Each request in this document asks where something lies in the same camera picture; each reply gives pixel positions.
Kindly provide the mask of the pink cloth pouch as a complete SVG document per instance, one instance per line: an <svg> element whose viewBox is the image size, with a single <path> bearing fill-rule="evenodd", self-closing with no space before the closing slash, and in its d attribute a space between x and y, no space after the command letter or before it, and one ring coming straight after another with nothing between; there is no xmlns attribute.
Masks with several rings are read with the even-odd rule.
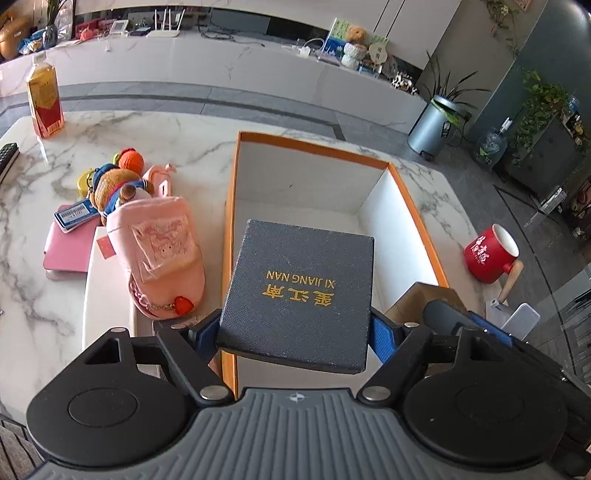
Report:
<svg viewBox="0 0 591 480"><path fill-rule="evenodd" d="M204 257L184 198L128 202L108 215L106 232L144 316L171 320L197 310L204 299Z"/></svg>

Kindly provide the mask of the dark blue gift box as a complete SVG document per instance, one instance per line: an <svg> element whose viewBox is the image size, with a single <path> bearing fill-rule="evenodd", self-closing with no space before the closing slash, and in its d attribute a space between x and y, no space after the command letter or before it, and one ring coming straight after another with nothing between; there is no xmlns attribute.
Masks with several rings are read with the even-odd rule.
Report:
<svg viewBox="0 0 591 480"><path fill-rule="evenodd" d="M373 237L250 219L228 286L217 345L280 365L366 368Z"/></svg>

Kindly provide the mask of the white flat box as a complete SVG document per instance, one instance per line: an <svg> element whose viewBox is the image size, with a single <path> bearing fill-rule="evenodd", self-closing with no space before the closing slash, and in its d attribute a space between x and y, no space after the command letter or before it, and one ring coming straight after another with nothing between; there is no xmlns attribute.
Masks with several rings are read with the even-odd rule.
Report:
<svg viewBox="0 0 591 480"><path fill-rule="evenodd" d="M111 328L137 335L135 305L106 228L94 233L82 310L82 346L87 348Z"/></svg>

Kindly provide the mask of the red ceramic mug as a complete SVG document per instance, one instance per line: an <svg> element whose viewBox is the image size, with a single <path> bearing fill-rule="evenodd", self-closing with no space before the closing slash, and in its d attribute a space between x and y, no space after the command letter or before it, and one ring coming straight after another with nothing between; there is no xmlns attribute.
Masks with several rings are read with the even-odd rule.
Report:
<svg viewBox="0 0 591 480"><path fill-rule="evenodd" d="M499 224L493 224L464 249L464 261L469 272L486 284L509 274L519 255L517 242Z"/></svg>

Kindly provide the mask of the pink notebook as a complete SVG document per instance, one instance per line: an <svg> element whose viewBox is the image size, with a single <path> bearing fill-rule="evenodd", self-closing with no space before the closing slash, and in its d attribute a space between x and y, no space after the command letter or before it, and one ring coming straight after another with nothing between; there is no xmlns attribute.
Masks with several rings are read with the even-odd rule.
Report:
<svg viewBox="0 0 591 480"><path fill-rule="evenodd" d="M65 234L54 221L53 214L43 250L42 266L46 277L51 280L85 277L95 230L99 225L100 216Z"/></svg>

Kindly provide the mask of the small blue price tag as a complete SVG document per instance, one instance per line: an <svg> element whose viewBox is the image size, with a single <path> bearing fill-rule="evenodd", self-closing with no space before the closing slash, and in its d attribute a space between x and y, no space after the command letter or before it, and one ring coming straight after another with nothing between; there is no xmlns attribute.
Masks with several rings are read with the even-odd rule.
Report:
<svg viewBox="0 0 591 480"><path fill-rule="evenodd" d="M67 234L99 216L99 211L91 201L84 199L56 211L54 221L60 230Z"/></svg>

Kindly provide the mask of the pink plastic bottle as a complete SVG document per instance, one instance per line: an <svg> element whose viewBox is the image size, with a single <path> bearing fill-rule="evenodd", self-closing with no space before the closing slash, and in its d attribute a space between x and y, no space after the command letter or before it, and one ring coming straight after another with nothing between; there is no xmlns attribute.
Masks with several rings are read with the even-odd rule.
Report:
<svg viewBox="0 0 591 480"><path fill-rule="evenodd" d="M149 183L153 197L170 197L172 195L171 176L175 172L176 168L172 164L154 165L143 174L142 179Z"/></svg>

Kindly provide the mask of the brown plush bear toy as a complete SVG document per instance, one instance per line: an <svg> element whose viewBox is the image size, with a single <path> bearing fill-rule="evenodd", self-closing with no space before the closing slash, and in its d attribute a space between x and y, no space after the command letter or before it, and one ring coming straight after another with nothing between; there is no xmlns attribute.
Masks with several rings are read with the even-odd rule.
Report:
<svg viewBox="0 0 591 480"><path fill-rule="evenodd" d="M87 198L97 209L102 225L119 206L132 200L150 199L153 184L139 174L108 163L94 170L88 183Z"/></svg>

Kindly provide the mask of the orange white storage box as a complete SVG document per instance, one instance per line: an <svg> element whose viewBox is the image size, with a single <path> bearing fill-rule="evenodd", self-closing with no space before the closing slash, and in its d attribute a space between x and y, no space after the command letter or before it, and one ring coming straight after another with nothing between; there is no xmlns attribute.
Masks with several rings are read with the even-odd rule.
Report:
<svg viewBox="0 0 591 480"><path fill-rule="evenodd" d="M370 311L443 266L397 167L242 132L226 202L222 377L230 388L349 388L380 368Z"/></svg>

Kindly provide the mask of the yellow tape measure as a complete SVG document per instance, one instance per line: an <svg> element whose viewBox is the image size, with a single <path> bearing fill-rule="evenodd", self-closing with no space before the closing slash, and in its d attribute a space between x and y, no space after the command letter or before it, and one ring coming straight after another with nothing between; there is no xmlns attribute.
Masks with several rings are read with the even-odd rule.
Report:
<svg viewBox="0 0 591 480"><path fill-rule="evenodd" d="M93 175L95 170L93 168L86 170L77 179L77 191L80 198L86 198L88 192L92 187Z"/></svg>

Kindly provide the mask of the orange crochet ball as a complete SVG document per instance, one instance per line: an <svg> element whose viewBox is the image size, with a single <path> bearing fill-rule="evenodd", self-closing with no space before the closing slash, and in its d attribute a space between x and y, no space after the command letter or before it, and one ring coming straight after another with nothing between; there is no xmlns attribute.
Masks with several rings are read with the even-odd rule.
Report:
<svg viewBox="0 0 591 480"><path fill-rule="evenodd" d="M112 162L121 169L130 170L141 176L144 171L143 156L134 148L126 148L113 156Z"/></svg>

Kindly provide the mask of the water jug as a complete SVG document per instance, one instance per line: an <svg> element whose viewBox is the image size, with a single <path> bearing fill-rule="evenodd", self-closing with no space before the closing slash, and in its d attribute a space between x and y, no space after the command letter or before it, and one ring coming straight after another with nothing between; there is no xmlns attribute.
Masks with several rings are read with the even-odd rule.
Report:
<svg viewBox="0 0 591 480"><path fill-rule="evenodd" d="M513 119L507 117L499 128L487 130L476 142L473 159L485 170L491 171L507 149L507 132Z"/></svg>

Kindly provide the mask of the grey trash bin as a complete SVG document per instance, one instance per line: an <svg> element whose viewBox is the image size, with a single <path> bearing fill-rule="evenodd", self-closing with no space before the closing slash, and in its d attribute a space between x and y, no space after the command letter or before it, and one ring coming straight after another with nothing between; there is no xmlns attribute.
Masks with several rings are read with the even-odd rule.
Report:
<svg viewBox="0 0 591 480"><path fill-rule="evenodd" d="M464 121L466 111L461 105L435 95L411 130L408 146L427 159L436 158Z"/></svg>

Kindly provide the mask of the potted green plant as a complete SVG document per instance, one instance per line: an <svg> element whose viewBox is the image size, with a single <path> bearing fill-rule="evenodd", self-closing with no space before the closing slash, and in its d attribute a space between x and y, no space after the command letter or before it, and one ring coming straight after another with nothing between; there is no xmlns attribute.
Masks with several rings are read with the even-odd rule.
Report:
<svg viewBox="0 0 591 480"><path fill-rule="evenodd" d="M430 77L427 82L419 82L419 92L425 95L429 106L433 106L452 126L462 130L472 118L476 106L462 100L461 97L468 93L490 93L491 90L466 85L478 74L478 71L473 71L453 83L451 71L443 73L438 56L429 51L426 51L426 54L428 58L426 70Z"/></svg>

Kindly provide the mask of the marble tv cabinet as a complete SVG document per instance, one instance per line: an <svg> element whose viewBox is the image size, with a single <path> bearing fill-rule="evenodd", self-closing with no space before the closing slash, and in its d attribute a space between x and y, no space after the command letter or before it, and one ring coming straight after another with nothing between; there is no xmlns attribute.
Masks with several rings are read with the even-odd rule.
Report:
<svg viewBox="0 0 591 480"><path fill-rule="evenodd" d="M276 42L205 39L197 32L106 37L48 50L63 85L162 82L204 85L286 98L408 133L427 103L388 82L301 57Z"/></svg>

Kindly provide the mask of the black remote control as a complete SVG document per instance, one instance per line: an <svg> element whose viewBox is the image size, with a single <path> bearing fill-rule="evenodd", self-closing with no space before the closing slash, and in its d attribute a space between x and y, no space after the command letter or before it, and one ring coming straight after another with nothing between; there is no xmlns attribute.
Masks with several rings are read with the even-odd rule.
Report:
<svg viewBox="0 0 591 480"><path fill-rule="evenodd" d="M20 150L16 142L6 143L0 148L0 183L3 182L19 155Z"/></svg>

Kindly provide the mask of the teddy bear on shelf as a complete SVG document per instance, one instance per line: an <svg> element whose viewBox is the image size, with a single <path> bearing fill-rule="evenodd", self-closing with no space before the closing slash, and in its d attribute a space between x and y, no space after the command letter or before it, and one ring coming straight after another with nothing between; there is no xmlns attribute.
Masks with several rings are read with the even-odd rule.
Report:
<svg viewBox="0 0 591 480"><path fill-rule="evenodd" d="M365 45L366 35L367 32L362 27L349 26L345 36L346 44L342 48L342 66L351 70L359 68L368 53L368 47Z"/></svg>

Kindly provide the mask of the iced tea bottle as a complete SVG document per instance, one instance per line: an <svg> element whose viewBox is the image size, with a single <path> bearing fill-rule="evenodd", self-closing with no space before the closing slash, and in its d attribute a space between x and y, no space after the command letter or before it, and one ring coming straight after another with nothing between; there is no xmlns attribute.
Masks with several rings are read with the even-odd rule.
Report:
<svg viewBox="0 0 591 480"><path fill-rule="evenodd" d="M56 69L44 51L33 55L26 88L35 133L41 139L49 138L64 127L65 121Z"/></svg>

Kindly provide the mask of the white wifi router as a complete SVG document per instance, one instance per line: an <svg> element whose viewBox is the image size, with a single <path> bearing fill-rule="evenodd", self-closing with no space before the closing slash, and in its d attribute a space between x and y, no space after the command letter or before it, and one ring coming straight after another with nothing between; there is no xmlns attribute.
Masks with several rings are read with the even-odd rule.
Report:
<svg viewBox="0 0 591 480"><path fill-rule="evenodd" d="M154 38L176 38L180 34L181 24L184 19L185 9L172 17L172 9L165 8L158 16L158 11L154 12L153 28L148 32L148 37Z"/></svg>

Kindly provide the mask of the golden vase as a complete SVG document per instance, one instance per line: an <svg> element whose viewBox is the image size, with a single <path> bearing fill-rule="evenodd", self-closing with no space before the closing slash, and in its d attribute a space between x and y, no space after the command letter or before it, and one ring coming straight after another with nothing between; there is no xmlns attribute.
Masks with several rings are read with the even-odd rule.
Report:
<svg viewBox="0 0 591 480"><path fill-rule="evenodd" d="M0 54L5 60L12 60L18 54L18 45L30 29L27 17L9 19L0 31Z"/></svg>

